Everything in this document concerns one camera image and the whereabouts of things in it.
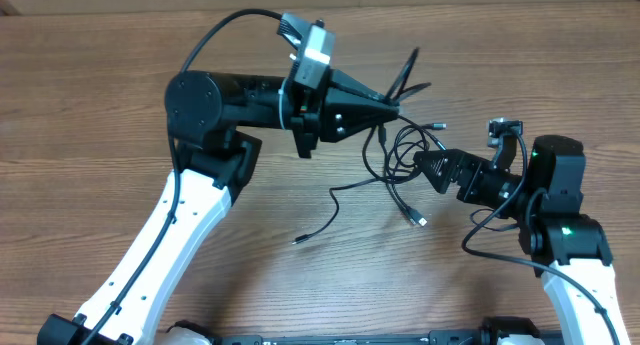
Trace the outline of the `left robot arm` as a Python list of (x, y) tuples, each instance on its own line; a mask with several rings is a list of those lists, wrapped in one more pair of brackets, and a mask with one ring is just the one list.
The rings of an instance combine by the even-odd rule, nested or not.
[(40, 344), (151, 344), (176, 286), (255, 170), (262, 142), (240, 127), (289, 130), (298, 154), (397, 119), (397, 98), (339, 70), (311, 83), (184, 71), (165, 92), (173, 169), (152, 214), (72, 319), (50, 315)]

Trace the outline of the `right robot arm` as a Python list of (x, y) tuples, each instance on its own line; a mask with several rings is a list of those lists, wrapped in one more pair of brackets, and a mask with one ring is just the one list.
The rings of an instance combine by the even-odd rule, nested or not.
[(521, 136), (503, 134), (492, 146), (493, 159), (448, 149), (418, 152), (414, 161), (437, 192), (455, 183), (458, 200), (515, 220), (520, 262), (541, 280), (564, 343), (629, 343), (604, 229), (581, 211), (582, 143), (544, 135), (526, 148)]

